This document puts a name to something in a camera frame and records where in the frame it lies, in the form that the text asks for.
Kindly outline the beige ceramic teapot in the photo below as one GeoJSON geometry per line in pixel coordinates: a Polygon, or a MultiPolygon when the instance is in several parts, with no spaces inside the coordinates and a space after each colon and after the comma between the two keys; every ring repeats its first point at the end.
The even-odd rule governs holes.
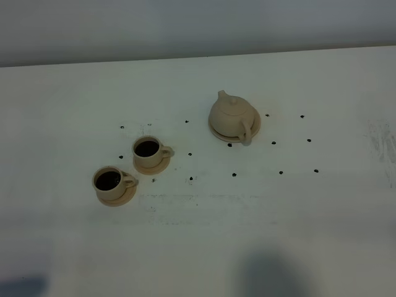
{"type": "Polygon", "coordinates": [[[219,134],[238,137],[243,145],[249,145],[253,138],[251,127],[255,111],[247,100],[221,90],[210,110],[208,121],[219,134]]]}

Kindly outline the beige teapot saucer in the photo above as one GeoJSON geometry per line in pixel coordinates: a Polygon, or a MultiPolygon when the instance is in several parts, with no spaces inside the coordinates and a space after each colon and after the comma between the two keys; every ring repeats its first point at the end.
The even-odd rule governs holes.
{"type": "MultiPolygon", "coordinates": [[[[241,143],[240,139],[238,137],[225,137],[221,134],[219,134],[211,125],[210,121],[208,121],[208,126],[209,129],[211,131],[211,133],[218,139],[225,141],[225,142],[229,142],[229,143],[241,143]]],[[[260,118],[260,114],[255,111],[254,113],[254,122],[253,125],[251,127],[251,136],[255,137],[260,130],[261,127],[261,118],[260,118]]]]}

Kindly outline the beige rear teacup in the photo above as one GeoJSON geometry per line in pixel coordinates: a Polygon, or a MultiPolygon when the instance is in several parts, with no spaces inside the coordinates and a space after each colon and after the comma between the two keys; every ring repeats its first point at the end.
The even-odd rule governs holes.
{"type": "Polygon", "coordinates": [[[140,168],[154,168],[174,155],[171,147],[164,146],[154,136],[138,138],[132,145],[134,163],[140,168]]]}

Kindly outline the beige teacup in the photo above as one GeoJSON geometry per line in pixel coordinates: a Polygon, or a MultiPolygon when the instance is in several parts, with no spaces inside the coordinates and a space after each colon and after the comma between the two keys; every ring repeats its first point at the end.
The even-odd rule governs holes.
{"type": "Polygon", "coordinates": [[[99,199],[113,202],[135,188],[138,180],[115,166],[105,166],[94,173],[92,184],[99,199]]]}
{"type": "Polygon", "coordinates": [[[132,145],[134,163],[140,168],[154,168],[174,155],[171,147],[164,146],[154,136],[138,138],[132,145]]]}

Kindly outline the beige rear cup saucer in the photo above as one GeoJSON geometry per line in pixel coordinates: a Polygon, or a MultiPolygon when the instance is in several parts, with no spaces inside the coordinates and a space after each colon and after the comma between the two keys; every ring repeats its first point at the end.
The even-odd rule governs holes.
{"type": "Polygon", "coordinates": [[[144,168],[144,167],[138,166],[136,164],[135,160],[133,161],[133,165],[134,165],[134,168],[139,173],[142,173],[144,175],[155,175],[155,174],[161,173],[163,170],[165,170],[168,167],[168,165],[170,164],[170,160],[171,160],[170,157],[164,158],[157,166],[154,166],[152,168],[144,168]]]}

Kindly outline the beige cup saucer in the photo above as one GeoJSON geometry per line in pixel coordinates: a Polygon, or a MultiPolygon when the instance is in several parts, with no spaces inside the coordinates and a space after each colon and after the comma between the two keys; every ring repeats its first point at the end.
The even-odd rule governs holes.
{"type": "Polygon", "coordinates": [[[155,174],[161,173],[163,170],[165,170],[168,167],[168,165],[170,164],[170,160],[171,160],[170,157],[164,158],[157,166],[154,166],[152,168],[144,168],[144,167],[138,166],[136,164],[135,160],[133,161],[133,165],[134,165],[134,168],[139,173],[142,173],[144,175],[155,175],[155,174]]]}
{"type": "Polygon", "coordinates": [[[96,195],[98,200],[105,206],[118,207],[128,203],[134,197],[136,190],[136,183],[120,182],[115,188],[108,191],[97,189],[96,195]]]}

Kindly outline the beige front cup saucer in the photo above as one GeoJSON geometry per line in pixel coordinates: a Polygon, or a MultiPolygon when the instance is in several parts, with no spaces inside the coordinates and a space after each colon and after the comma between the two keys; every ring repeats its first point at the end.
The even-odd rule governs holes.
{"type": "Polygon", "coordinates": [[[120,182],[115,188],[108,191],[97,189],[96,195],[98,200],[105,206],[118,207],[128,203],[134,197],[136,190],[136,183],[120,182]]]}

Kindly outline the beige front teacup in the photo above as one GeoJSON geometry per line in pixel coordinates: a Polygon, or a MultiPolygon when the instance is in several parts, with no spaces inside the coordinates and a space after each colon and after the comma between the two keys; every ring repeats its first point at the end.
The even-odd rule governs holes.
{"type": "Polygon", "coordinates": [[[138,180],[115,166],[105,166],[94,173],[92,184],[99,199],[113,202],[135,188],[138,180]]]}

